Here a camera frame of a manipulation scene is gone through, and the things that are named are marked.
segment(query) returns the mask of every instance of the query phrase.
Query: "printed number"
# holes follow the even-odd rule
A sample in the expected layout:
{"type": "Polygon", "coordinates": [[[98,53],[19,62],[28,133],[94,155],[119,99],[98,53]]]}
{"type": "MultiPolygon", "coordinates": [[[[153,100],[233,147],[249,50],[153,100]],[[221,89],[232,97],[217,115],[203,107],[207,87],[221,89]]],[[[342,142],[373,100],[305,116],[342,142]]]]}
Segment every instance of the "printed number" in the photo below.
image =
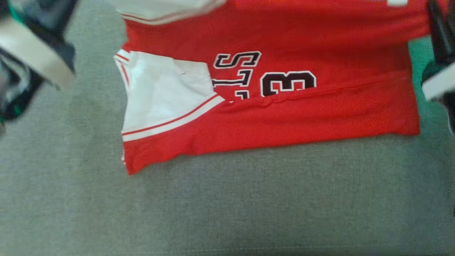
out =
{"type": "Polygon", "coordinates": [[[263,97],[313,87],[316,87],[316,77],[310,71],[267,72],[261,78],[261,95],[263,97]],[[279,88],[274,89],[274,83],[279,83],[279,88]],[[296,88],[297,83],[301,83],[301,88],[296,88]]]}

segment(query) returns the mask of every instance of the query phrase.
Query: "red fabric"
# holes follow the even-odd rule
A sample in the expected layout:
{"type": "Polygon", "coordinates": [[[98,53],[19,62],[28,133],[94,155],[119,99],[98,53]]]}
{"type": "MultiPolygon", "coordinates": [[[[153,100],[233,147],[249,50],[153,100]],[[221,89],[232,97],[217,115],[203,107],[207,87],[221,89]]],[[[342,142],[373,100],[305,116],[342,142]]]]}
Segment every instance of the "red fabric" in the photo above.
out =
{"type": "Polygon", "coordinates": [[[423,1],[405,8],[327,2],[229,0],[166,25],[126,20],[124,50],[205,62],[213,79],[239,78],[242,68],[214,68],[217,54],[262,53],[248,87],[215,87],[226,102],[182,127],[125,142],[128,173],[180,154],[419,134],[407,41],[429,33],[423,1]],[[311,71],[316,87],[261,96],[264,73],[289,71],[311,71]],[[250,98],[236,90],[249,90],[250,98]]]}

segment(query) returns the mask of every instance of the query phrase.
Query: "red jersey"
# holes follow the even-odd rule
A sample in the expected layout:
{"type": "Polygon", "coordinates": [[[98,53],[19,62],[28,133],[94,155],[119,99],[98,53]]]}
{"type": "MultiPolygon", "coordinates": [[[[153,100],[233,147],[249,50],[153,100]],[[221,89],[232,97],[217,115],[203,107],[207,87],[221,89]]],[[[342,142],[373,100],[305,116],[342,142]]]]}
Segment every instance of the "red jersey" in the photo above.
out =
{"type": "Polygon", "coordinates": [[[425,1],[396,3],[119,4],[128,173],[181,154],[419,134],[407,42],[429,22],[425,1]]]}

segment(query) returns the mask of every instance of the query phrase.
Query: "gray upholstery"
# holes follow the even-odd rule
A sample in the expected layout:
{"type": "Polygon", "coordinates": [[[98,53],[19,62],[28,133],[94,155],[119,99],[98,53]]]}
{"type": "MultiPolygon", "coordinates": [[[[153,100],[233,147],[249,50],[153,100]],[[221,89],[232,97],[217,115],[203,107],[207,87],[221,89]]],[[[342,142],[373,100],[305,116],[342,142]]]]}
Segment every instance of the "gray upholstery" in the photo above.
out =
{"type": "MultiPolygon", "coordinates": [[[[0,141],[6,255],[455,252],[455,139],[423,101],[422,135],[181,156],[127,176],[112,56],[123,22],[83,0],[77,83],[46,87],[0,141]]],[[[411,43],[418,87],[429,40],[411,43]]]]}

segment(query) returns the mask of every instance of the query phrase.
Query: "white object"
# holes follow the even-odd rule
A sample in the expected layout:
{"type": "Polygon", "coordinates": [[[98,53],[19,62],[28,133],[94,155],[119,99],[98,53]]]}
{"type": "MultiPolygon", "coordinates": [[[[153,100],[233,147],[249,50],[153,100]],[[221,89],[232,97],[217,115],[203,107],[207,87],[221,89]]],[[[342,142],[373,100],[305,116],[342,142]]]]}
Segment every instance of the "white object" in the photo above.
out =
{"type": "Polygon", "coordinates": [[[224,101],[206,63],[124,50],[114,59],[128,94],[123,141],[180,127],[224,101]]]}
{"type": "Polygon", "coordinates": [[[446,92],[455,92],[455,63],[425,81],[422,90],[427,101],[437,100],[446,92]]]}
{"type": "Polygon", "coordinates": [[[406,6],[408,0],[387,0],[388,6],[406,6]]]}
{"type": "Polygon", "coordinates": [[[75,74],[52,48],[12,17],[0,22],[0,48],[60,89],[68,89],[75,78],[75,74]]]}
{"type": "Polygon", "coordinates": [[[149,25],[165,24],[203,15],[226,0],[110,0],[123,18],[149,25]]]}

